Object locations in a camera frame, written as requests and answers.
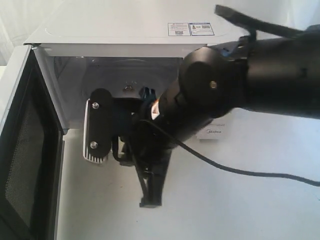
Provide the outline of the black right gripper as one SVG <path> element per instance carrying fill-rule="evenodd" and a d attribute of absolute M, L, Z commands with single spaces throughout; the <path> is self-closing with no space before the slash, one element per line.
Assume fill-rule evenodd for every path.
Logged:
<path fill-rule="evenodd" d="M 157 98 L 153 89 L 144 87 L 140 98 L 116 98 L 114 104 L 113 156 L 121 165 L 135 167 L 142 189 L 140 207 L 160 207 L 175 147 L 166 136 L 174 132 L 175 93 L 167 89 Z"/>

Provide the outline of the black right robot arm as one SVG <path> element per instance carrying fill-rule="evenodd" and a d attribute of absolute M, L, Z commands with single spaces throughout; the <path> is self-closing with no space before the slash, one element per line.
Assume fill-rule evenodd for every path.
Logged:
<path fill-rule="evenodd" d="M 318 119 L 320 33 L 201 47 L 182 61 L 177 79 L 159 96 L 115 98 L 121 161 L 136 168 L 142 208 L 162 205 L 174 148 L 235 108 Z"/>

